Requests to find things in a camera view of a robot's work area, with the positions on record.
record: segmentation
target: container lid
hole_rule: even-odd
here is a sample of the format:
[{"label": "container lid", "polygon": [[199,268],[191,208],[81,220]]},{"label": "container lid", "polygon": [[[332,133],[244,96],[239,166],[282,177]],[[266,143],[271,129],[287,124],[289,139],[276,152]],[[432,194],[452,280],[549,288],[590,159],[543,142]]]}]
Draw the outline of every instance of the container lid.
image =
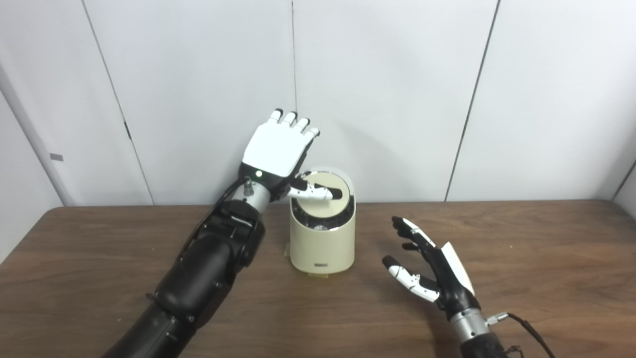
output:
[{"label": "container lid", "polygon": [[347,183],[334,173],[318,171],[304,177],[304,180],[312,184],[320,184],[325,187],[342,190],[342,198],[337,200],[308,200],[299,199],[298,205],[304,212],[315,218],[328,218],[341,213],[349,204],[350,192]]}]

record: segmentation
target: robotic arm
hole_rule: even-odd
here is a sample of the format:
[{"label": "robotic arm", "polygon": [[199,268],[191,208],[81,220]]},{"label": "robotic arm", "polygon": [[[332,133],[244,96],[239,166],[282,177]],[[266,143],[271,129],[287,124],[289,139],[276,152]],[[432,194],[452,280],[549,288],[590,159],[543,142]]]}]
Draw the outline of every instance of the robotic arm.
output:
[{"label": "robotic arm", "polygon": [[393,217],[392,221],[397,235],[411,240],[403,243],[402,248],[422,254],[424,260],[431,265],[437,281],[412,273],[391,256],[382,259],[384,266],[410,292],[426,301],[436,303],[438,308],[446,313],[446,319],[459,337],[459,348],[463,358],[507,358],[511,352],[519,352],[523,358],[519,346],[505,350],[497,335],[490,330],[490,326],[508,317],[519,321],[543,346],[548,355],[554,358],[539,333],[527,321],[505,312],[483,318],[470,278],[450,243],[438,248],[409,220]]},{"label": "robotic arm", "polygon": [[190,234],[172,268],[130,330],[102,358],[175,358],[204,326],[252,263],[265,236],[267,204],[286,195],[338,199],[338,189],[297,179],[307,150],[320,131],[303,134],[309,119],[282,110],[261,124],[249,142],[238,179]]}]

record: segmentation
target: small gray tag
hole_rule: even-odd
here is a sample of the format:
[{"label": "small gray tag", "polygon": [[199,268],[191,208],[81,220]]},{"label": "small gray tag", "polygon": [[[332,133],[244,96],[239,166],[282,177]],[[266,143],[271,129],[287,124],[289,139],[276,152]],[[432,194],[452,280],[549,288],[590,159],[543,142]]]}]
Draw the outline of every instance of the small gray tag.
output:
[{"label": "small gray tag", "polygon": [[52,161],[59,161],[59,162],[64,161],[64,156],[62,154],[49,153],[49,155],[51,156]]}]

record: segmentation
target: brown tabletop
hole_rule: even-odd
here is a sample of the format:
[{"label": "brown tabletop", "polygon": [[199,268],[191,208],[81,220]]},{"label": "brown tabletop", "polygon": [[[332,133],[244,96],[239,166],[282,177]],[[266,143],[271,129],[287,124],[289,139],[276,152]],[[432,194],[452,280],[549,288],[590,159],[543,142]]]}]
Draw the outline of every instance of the brown tabletop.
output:
[{"label": "brown tabletop", "polygon": [[[636,356],[636,222],[607,201],[360,204],[356,261],[329,278],[284,257],[289,214],[182,357],[458,357],[450,324],[383,267],[402,251],[391,215],[451,241],[485,314],[533,323],[557,357]],[[0,357],[99,357],[147,307],[205,206],[59,208],[0,266]],[[512,320],[504,346],[545,357]]]}]

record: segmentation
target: white backdrop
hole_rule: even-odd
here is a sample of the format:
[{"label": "white backdrop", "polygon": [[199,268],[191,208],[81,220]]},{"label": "white backdrop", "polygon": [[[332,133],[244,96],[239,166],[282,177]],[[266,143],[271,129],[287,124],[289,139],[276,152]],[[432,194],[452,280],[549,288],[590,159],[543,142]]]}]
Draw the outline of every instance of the white backdrop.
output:
[{"label": "white backdrop", "polygon": [[0,94],[0,262],[47,210],[61,206],[42,165]]},{"label": "white backdrop", "polygon": [[155,203],[212,202],[256,126],[295,108],[291,2],[86,7]]},{"label": "white backdrop", "polygon": [[363,201],[444,200],[496,3],[294,1],[298,111],[323,133],[307,166]]},{"label": "white backdrop", "polygon": [[503,1],[449,200],[611,199],[636,154],[635,16]]},{"label": "white backdrop", "polygon": [[[440,201],[495,5],[7,0],[0,89],[70,204],[210,203],[296,105],[323,133],[306,167]],[[610,199],[636,159],[635,15],[503,0],[448,199]]]},{"label": "white backdrop", "polygon": [[152,203],[81,1],[0,1],[0,90],[67,204]]}]

